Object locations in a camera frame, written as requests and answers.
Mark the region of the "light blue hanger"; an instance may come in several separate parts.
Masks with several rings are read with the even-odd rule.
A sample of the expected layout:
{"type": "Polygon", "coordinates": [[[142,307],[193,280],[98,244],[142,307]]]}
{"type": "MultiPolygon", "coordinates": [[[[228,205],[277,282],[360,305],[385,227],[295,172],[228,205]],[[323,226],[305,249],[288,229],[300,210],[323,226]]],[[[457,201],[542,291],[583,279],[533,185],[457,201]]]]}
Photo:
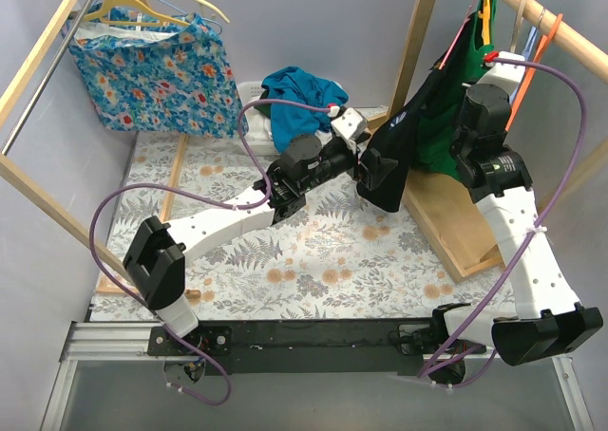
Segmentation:
{"type": "Polygon", "coordinates": [[[535,46],[537,44],[537,41],[539,39],[539,34],[541,32],[541,25],[542,25],[542,20],[543,17],[545,15],[546,9],[543,9],[541,11],[541,15],[539,17],[539,20],[537,22],[537,24],[533,27],[530,28],[529,32],[528,32],[528,36],[526,38],[524,47],[522,49],[522,56],[526,61],[529,61],[532,55],[532,52],[535,49],[535,46]]]}

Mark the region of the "orange plastic hanger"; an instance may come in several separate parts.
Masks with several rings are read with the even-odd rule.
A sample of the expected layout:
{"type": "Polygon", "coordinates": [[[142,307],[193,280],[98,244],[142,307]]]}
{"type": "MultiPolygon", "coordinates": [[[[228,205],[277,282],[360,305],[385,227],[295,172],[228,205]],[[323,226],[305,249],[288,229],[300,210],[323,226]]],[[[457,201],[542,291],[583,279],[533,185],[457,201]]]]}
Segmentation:
{"type": "MultiPolygon", "coordinates": [[[[532,60],[533,63],[539,64],[541,62],[542,57],[543,57],[545,51],[547,50],[547,48],[549,47],[549,45],[553,41],[553,39],[554,39],[554,37],[555,37],[555,35],[557,33],[557,30],[558,30],[558,28],[561,25],[562,17],[563,17],[563,15],[559,14],[556,17],[556,20],[555,20],[555,22],[554,22],[554,24],[553,24],[550,32],[547,35],[543,35],[541,37],[541,39],[539,41],[539,44],[538,44],[538,47],[537,47],[537,50],[536,50],[536,54],[535,54],[535,56],[534,56],[534,58],[532,60]]],[[[509,121],[507,122],[507,125],[506,125],[506,128],[505,128],[506,131],[510,130],[513,122],[515,121],[515,118],[516,118],[516,116],[518,114],[518,111],[519,111],[521,105],[522,105],[522,102],[523,102],[523,99],[524,99],[524,97],[526,95],[526,92],[527,92],[529,86],[532,83],[532,80],[534,78],[535,73],[536,73],[536,69],[534,67],[529,67],[529,68],[526,69],[526,71],[524,73],[524,76],[523,76],[522,83],[521,83],[521,85],[518,88],[517,94],[515,95],[514,102],[512,104],[512,113],[511,113],[511,116],[509,118],[509,121]]]]}

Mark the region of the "white floral print t-shirt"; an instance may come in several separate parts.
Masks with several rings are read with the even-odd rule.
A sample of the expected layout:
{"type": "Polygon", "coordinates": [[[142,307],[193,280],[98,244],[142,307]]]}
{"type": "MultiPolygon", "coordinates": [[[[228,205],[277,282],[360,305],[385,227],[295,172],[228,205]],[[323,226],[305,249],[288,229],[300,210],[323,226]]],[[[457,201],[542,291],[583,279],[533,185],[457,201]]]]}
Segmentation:
{"type": "Polygon", "coordinates": [[[252,149],[255,147],[274,147],[271,120],[262,113],[254,110],[252,114],[246,113],[248,132],[245,136],[252,149]]]}

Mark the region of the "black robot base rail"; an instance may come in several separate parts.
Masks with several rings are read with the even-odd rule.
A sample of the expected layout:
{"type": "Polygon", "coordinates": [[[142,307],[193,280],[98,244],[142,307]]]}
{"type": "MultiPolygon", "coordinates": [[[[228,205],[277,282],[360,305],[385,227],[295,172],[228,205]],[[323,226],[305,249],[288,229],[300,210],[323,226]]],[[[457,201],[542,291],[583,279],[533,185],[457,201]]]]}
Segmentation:
{"type": "Polygon", "coordinates": [[[202,321],[184,337],[229,374],[386,372],[413,376],[447,339],[432,317],[202,321]]]}

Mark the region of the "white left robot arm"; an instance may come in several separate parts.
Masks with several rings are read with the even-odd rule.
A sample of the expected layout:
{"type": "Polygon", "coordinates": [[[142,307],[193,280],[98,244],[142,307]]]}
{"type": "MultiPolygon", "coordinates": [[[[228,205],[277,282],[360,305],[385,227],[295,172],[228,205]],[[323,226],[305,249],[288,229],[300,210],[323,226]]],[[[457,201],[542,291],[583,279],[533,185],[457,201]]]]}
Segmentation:
{"type": "Polygon", "coordinates": [[[306,194],[343,173],[357,175],[363,133],[351,149],[333,136],[322,145],[314,136],[300,136],[268,168],[269,182],[260,179],[224,208],[189,217],[145,219],[134,236],[123,267],[146,307],[169,327],[169,343],[183,355],[201,346],[199,319],[185,296],[185,270],[217,246],[252,231],[269,228],[306,205],[306,194]]]}

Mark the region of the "black t-shirt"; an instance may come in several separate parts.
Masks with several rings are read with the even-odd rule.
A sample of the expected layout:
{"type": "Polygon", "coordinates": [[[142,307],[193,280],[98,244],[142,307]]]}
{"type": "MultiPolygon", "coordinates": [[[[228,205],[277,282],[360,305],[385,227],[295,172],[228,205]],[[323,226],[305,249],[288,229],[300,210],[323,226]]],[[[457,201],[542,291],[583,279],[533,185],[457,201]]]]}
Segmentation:
{"type": "MultiPolygon", "coordinates": [[[[384,158],[398,160],[397,167],[390,173],[396,172],[396,176],[400,179],[406,178],[408,171],[413,168],[418,112],[425,98],[418,93],[420,87],[404,107],[374,133],[368,143],[368,148],[375,148],[384,158]]],[[[386,212],[397,212],[402,192],[397,191],[395,196],[391,197],[387,191],[382,191],[379,187],[368,190],[363,184],[358,184],[357,193],[367,202],[386,212]]]]}

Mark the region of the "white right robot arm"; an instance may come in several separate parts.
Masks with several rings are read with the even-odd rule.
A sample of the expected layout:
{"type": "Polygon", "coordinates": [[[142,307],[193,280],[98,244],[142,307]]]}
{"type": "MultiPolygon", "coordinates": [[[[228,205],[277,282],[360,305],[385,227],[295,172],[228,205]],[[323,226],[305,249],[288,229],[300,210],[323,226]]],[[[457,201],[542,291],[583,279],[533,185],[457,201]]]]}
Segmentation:
{"type": "Polygon", "coordinates": [[[435,309],[428,324],[399,336],[412,352],[439,358],[459,345],[491,347],[508,365],[570,353],[603,326],[568,284],[538,213],[523,158],[505,145],[509,90],[478,82],[463,88],[453,118],[450,154],[461,183],[488,224],[504,262],[477,304],[435,309]]]}

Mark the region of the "beige wooden hanger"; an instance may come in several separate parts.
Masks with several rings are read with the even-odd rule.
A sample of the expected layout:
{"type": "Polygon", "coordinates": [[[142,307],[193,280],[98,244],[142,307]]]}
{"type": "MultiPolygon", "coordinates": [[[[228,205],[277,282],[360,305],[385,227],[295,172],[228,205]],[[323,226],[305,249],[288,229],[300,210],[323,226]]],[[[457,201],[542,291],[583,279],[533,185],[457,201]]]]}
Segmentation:
{"type": "Polygon", "coordinates": [[[517,48],[517,44],[519,41],[519,36],[523,26],[523,14],[525,11],[527,0],[519,0],[519,4],[517,7],[516,16],[514,19],[510,44],[509,44],[509,52],[514,53],[517,48]]]}

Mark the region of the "bright green t-shirt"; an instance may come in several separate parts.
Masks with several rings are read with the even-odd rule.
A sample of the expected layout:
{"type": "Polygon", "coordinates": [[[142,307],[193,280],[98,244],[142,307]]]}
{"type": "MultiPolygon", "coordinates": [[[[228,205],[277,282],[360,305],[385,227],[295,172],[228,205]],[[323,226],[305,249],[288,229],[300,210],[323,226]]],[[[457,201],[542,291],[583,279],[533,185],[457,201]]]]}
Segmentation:
{"type": "Polygon", "coordinates": [[[482,59],[494,50],[492,42],[489,46],[482,42],[482,20],[478,16],[481,7],[482,1],[470,14],[446,66],[442,70],[432,67],[418,91],[425,98],[418,112],[414,169],[459,177],[450,145],[465,95],[464,85],[476,83],[485,74],[482,59]]]}

